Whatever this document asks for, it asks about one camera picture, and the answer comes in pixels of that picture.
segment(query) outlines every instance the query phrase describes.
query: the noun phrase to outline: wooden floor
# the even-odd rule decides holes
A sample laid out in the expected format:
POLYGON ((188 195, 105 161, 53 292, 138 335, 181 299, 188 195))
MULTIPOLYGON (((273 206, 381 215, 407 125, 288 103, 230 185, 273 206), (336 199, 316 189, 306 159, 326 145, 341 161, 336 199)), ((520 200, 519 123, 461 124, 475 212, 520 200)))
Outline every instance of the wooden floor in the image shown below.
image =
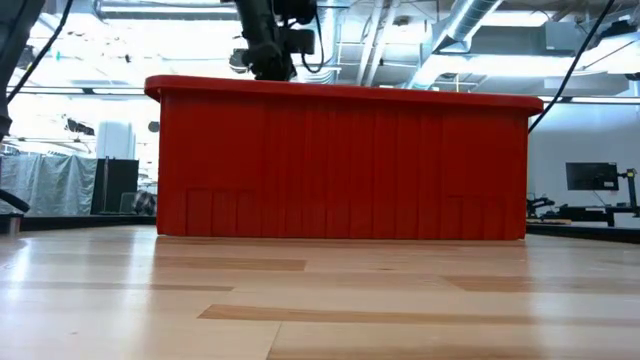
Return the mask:
POLYGON ((640 359, 640 247, 0 238, 0 359, 640 359))

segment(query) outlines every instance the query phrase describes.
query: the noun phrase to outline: white wall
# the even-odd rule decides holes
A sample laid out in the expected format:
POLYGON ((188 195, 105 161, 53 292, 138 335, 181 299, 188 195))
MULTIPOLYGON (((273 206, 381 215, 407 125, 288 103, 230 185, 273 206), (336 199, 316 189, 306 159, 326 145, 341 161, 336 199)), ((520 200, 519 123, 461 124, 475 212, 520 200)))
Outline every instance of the white wall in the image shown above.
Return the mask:
MULTIPOLYGON (((567 162, 616 162, 618 172, 640 171, 640 106, 556 104, 529 137, 528 191, 556 205, 600 205, 593 192, 567 191, 567 162)), ((598 192, 605 203, 629 201, 627 182, 619 181, 620 191, 598 192)), ((640 227, 640 219, 620 214, 616 226, 640 227)))

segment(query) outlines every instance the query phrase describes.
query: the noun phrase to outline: gray curtain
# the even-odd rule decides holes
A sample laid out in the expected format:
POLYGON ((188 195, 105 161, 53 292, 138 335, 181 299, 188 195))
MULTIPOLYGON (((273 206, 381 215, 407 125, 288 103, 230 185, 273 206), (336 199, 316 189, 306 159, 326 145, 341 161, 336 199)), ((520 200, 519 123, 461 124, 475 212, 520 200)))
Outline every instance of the gray curtain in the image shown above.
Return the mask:
MULTIPOLYGON (((97 166, 97 159, 77 156, 8 156, 0 187, 31 205, 26 216, 89 215, 97 166)), ((0 203, 0 212, 11 211, 0 203)))

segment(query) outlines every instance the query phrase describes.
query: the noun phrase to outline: red bin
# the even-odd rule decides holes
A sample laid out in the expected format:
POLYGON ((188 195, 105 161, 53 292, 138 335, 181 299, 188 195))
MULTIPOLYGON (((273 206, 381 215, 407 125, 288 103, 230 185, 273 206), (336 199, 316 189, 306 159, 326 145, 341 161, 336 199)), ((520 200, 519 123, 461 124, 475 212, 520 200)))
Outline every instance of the red bin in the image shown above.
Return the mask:
POLYGON ((155 76, 158 233, 514 240, 531 97, 155 76))

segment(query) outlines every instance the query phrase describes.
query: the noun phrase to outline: computer monitor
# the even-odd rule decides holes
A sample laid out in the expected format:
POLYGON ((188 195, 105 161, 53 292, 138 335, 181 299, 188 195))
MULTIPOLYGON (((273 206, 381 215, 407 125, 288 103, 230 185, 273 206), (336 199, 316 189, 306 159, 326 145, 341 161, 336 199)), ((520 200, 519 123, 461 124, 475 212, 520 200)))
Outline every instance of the computer monitor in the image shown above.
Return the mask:
POLYGON ((618 190, 616 163, 567 163, 569 190, 618 190))

